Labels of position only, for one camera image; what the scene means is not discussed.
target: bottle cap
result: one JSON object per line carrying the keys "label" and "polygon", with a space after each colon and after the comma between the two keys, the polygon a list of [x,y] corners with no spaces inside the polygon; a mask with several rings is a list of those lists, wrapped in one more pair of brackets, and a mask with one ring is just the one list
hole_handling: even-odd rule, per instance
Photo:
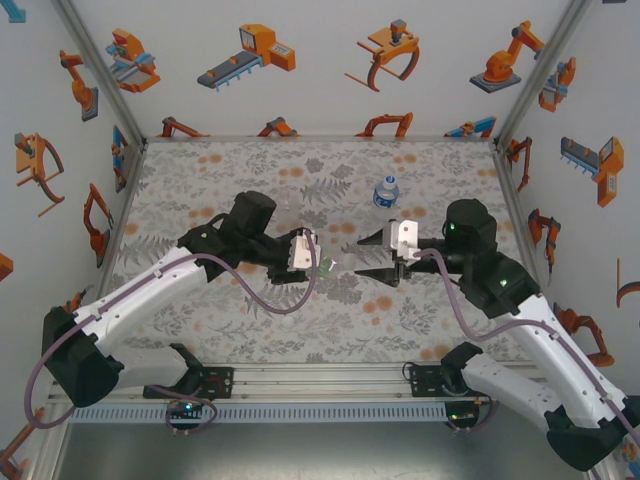
{"label": "bottle cap", "polygon": [[392,188],[394,188],[396,186],[396,177],[394,177],[393,175],[387,176],[382,181],[382,186],[384,188],[386,188],[387,190],[391,190]]}

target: floral tablecloth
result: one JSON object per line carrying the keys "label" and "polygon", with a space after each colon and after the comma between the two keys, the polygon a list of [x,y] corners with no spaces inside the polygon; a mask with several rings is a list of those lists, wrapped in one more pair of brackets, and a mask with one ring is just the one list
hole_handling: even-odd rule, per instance
{"label": "floral tablecloth", "polygon": [[[391,265],[380,247],[356,245],[386,218],[416,219],[422,236],[440,236],[447,205],[478,198],[498,221],[500,248],[519,260],[490,148],[452,142],[151,143],[110,289],[155,263],[189,228],[228,212],[245,190],[279,204],[267,233],[312,227],[326,253],[353,253],[356,269]],[[381,212],[373,206],[373,189],[389,174],[397,178],[400,197],[397,208]],[[278,307],[293,305],[306,288],[271,286],[262,267],[241,264],[238,270]],[[495,326],[458,298],[472,328]],[[285,321],[223,274],[164,308],[126,343],[158,348],[181,342],[204,363],[322,363],[438,360],[462,341],[439,276],[414,275],[393,289],[342,271],[319,279],[307,305]],[[482,347],[497,360],[524,359],[507,336]]]}

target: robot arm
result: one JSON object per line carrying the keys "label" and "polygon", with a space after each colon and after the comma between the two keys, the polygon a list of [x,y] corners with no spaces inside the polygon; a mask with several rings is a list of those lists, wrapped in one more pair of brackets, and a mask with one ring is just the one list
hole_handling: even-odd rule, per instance
{"label": "robot arm", "polygon": [[[563,460],[579,470],[592,468],[620,444],[628,425],[640,423],[640,399],[627,397],[593,366],[525,269],[497,251],[496,220],[484,205],[477,200],[453,202],[442,230],[444,239],[418,239],[417,222],[391,221],[358,243],[383,244],[392,252],[394,267],[356,273],[390,286],[416,272],[441,273],[464,333],[482,342],[508,332],[544,373],[550,388],[509,371],[470,343],[442,360],[451,383],[513,408],[546,432]],[[448,274],[461,275],[460,290],[498,322],[496,331],[476,335],[468,328]]]}
{"label": "robot arm", "polygon": [[[232,269],[241,261],[265,266],[273,284],[306,281],[305,270],[318,264],[317,239],[304,229],[278,238],[266,235],[275,208],[273,200],[261,193],[241,193],[229,214],[191,229],[176,247],[126,285],[74,314],[62,307],[52,309],[44,319],[43,352],[81,325],[46,361],[73,404],[86,407],[113,389],[136,385],[163,385],[177,393],[193,393],[200,385],[202,365],[182,345],[142,355],[121,344],[155,312],[222,274],[221,263]],[[214,227],[221,219],[219,228]]]}

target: plastic bottle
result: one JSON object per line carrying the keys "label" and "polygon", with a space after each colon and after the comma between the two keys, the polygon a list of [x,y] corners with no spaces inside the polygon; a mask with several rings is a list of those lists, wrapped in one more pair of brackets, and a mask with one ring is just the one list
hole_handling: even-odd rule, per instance
{"label": "plastic bottle", "polygon": [[381,208],[391,208],[399,195],[400,189],[396,184],[396,177],[389,175],[373,191],[373,203]]}

